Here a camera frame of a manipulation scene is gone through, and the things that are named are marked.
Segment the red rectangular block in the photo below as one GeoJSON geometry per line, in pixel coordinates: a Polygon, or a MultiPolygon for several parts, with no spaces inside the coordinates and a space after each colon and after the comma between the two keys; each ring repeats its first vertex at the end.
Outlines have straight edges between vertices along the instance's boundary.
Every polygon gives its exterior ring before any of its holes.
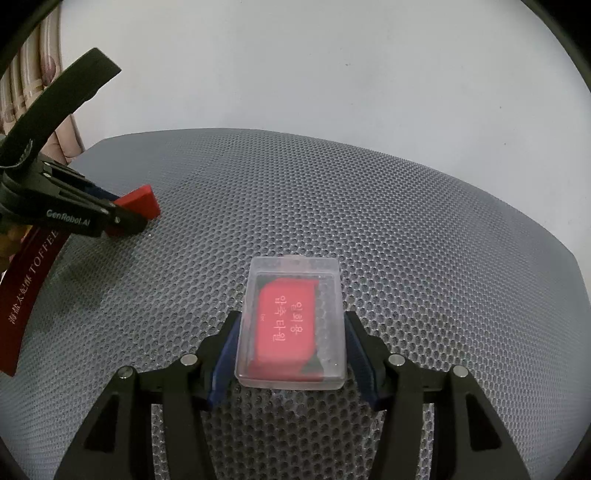
{"type": "Polygon", "coordinates": [[[113,203],[147,220],[160,216],[160,207],[150,185],[143,185],[114,200],[113,203]]]}

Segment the clear case with red insert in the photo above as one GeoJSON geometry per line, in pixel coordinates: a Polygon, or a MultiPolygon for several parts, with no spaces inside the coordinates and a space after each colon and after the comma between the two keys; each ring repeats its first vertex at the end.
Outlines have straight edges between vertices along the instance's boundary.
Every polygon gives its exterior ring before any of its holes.
{"type": "Polygon", "coordinates": [[[346,333],[337,259],[252,259],[235,377],[249,388],[342,388],[346,382],[346,333]]]}

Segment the beige patterned curtain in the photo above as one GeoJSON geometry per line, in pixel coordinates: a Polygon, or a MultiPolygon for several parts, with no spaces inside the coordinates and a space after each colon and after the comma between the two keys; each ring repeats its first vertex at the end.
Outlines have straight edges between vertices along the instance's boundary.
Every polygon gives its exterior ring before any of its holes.
{"type": "MultiPolygon", "coordinates": [[[[61,7],[56,6],[20,47],[1,78],[1,133],[7,135],[62,73],[61,7]]],[[[72,115],[48,137],[42,153],[64,165],[84,151],[72,115]]]]}

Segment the gold toffee tin box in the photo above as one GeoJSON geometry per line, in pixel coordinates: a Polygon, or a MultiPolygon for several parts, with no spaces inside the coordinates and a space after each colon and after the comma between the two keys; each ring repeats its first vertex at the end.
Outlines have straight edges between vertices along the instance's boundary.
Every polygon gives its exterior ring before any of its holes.
{"type": "Polygon", "coordinates": [[[33,228],[1,281],[0,367],[10,377],[16,373],[36,299],[67,239],[68,234],[33,228]]]}

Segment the grey mesh mat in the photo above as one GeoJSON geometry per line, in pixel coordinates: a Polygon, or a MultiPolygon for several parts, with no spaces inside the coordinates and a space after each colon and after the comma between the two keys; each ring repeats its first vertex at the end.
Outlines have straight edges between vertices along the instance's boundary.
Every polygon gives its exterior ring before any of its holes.
{"type": "Polygon", "coordinates": [[[148,184],[160,217],[119,241],[73,236],[1,380],[1,436],[51,478],[115,370],[194,351],[242,308],[257,256],[331,257],[342,306],[430,368],[466,366],[535,479],[590,421],[590,306],[578,264],[510,205],[433,169],[263,131],[104,140],[74,168],[116,194],[148,184]]]}

